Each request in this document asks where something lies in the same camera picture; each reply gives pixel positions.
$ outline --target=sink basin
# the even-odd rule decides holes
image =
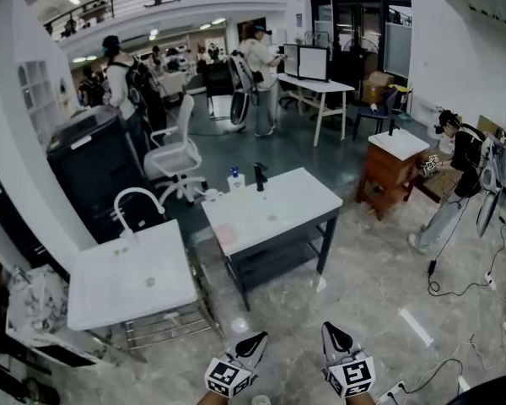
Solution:
[[[263,192],[256,184],[202,203],[226,256],[280,235],[341,207],[342,200],[298,168],[268,180]]]

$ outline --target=white office chair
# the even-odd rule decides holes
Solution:
[[[172,182],[163,181],[155,185],[155,187],[169,186],[159,198],[162,205],[174,191],[176,191],[178,198],[185,197],[190,205],[193,204],[191,183],[201,183],[202,188],[207,189],[204,177],[186,176],[202,163],[202,157],[198,153],[195,143],[187,136],[193,105],[193,98],[186,94],[180,106],[176,126],[152,132],[150,135],[151,141],[158,147],[144,156],[144,173],[151,181],[161,177],[172,179]],[[165,139],[169,139],[170,143],[161,146],[155,140],[155,137],[161,135],[166,135]]]

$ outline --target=white countertop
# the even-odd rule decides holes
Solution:
[[[311,79],[298,79],[295,77],[291,77],[286,73],[278,73],[277,78],[279,81],[284,81],[285,83],[291,83],[294,85],[298,85],[304,89],[313,90],[319,93],[333,93],[337,91],[353,91],[354,87],[350,85],[336,83],[335,81],[328,81],[325,83],[324,81],[314,81]]]
[[[368,140],[399,160],[407,160],[414,154],[429,149],[429,144],[405,129],[394,129],[392,136],[388,132],[382,132],[370,136]]]
[[[69,285],[67,325],[87,330],[187,305],[197,293],[178,222],[82,251]]]
[[[305,168],[269,178],[202,203],[223,253],[237,252],[341,207],[343,201]]]

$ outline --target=cardboard box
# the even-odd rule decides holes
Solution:
[[[363,81],[362,102],[366,104],[378,104],[382,101],[382,94],[388,84],[393,84],[394,77],[389,73],[373,72],[369,78]]]

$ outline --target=black faucet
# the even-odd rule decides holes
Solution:
[[[255,181],[256,181],[256,190],[258,192],[264,191],[264,184],[268,183],[268,179],[262,174],[262,171],[268,170],[266,166],[261,164],[261,162],[257,162],[254,166],[255,168]]]

